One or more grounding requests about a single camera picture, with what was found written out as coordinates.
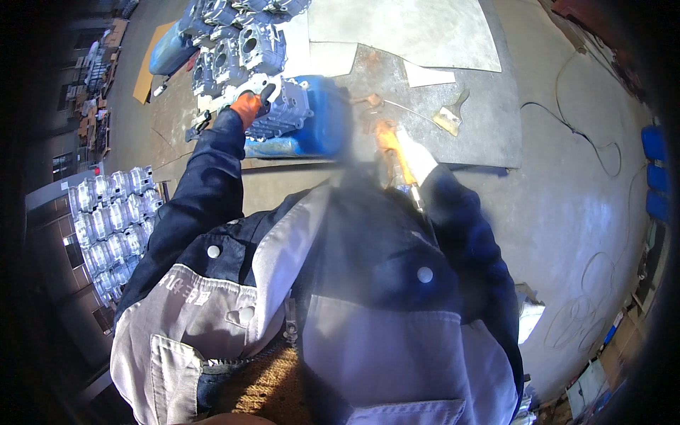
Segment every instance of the jacket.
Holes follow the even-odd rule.
[[[244,364],[291,343],[319,423],[509,423],[517,297],[477,194],[430,173],[436,238],[360,171],[244,218],[241,121],[218,121],[116,312],[111,374],[137,421],[195,419]]]

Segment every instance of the round hole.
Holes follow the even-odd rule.
[[[249,39],[243,44],[243,53],[250,53],[257,46],[257,40],[254,38]]]
[[[222,53],[220,56],[217,56],[217,59],[215,59],[215,66],[217,68],[221,68],[222,65],[224,65],[225,61],[226,61],[226,54]]]

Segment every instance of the gray floor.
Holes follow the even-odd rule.
[[[147,0],[135,11],[109,96],[113,150],[105,161],[107,172],[149,164],[154,149],[162,148],[149,141],[150,107],[134,100],[132,89],[155,26],[178,18],[184,4],[186,0]],[[520,100],[556,111],[555,78],[573,47],[537,0],[494,4],[515,63]],[[522,110],[521,169],[502,177],[456,172],[479,193],[515,281],[527,282],[547,305],[520,346],[531,385],[544,401],[587,362],[596,349],[591,344],[601,341],[611,325],[635,283],[647,226],[645,176],[637,174],[644,163],[640,129],[649,123],[645,110],[583,55],[563,73],[559,96],[564,115],[594,143],[620,145],[623,163],[617,177],[605,174],[584,139],[533,106]],[[602,160],[610,171],[617,169],[615,149],[603,150]],[[245,175],[244,213],[271,209],[286,194],[326,176],[317,171]]]

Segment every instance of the work uniform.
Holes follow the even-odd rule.
[[[361,174],[243,217],[241,118],[201,133],[116,312],[111,374],[143,424],[189,422],[292,344],[321,424],[507,424],[517,298],[479,197],[445,167],[407,198]]]

